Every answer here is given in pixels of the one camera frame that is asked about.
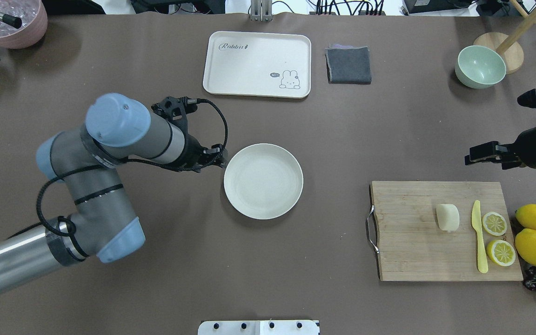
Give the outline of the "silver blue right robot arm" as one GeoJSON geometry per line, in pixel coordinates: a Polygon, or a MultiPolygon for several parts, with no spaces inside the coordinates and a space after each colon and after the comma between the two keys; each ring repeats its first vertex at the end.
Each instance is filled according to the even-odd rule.
{"type": "Polygon", "coordinates": [[[514,168],[536,169],[536,127],[521,132],[510,144],[490,141],[470,147],[464,157],[466,166],[491,162],[500,164],[503,170],[514,168]]]}

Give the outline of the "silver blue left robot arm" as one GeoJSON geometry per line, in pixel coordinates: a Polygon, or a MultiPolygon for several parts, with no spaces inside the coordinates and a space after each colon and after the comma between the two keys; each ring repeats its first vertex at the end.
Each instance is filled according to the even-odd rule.
{"type": "Polygon", "coordinates": [[[42,143],[36,161],[38,222],[0,242],[0,294],[96,256],[119,260],[143,246],[140,219],[117,167],[129,162],[174,172],[227,164],[226,141],[201,146],[187,115],[206,98],[165,97],[147,108],[118,93],[100,96],[83,125],[42,143]]]}

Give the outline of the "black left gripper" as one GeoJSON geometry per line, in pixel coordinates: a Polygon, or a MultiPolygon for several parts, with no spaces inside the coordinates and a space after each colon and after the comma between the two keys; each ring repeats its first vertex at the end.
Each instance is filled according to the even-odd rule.
{"type": "Polygon", "coordinates": [[[185,163],[182,170],[200,172],[209,166],[218,166],[222,169],[228,164],[228,151],[225,143],[219,143],[208,147],[203,147],[197,139],[187,135],[185,146],[185,163]]]}

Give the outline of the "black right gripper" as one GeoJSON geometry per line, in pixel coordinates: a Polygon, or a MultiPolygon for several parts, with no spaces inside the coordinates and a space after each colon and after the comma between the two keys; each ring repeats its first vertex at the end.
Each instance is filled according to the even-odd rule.
{"type": "Polygon", "coordinates": [[[536,169],[536,127],[521,132],[511,144],[490,141],[470,147],[464,164],[468,166],[482,162],[500,164],[503,170],[524,167],[536,169]]]}

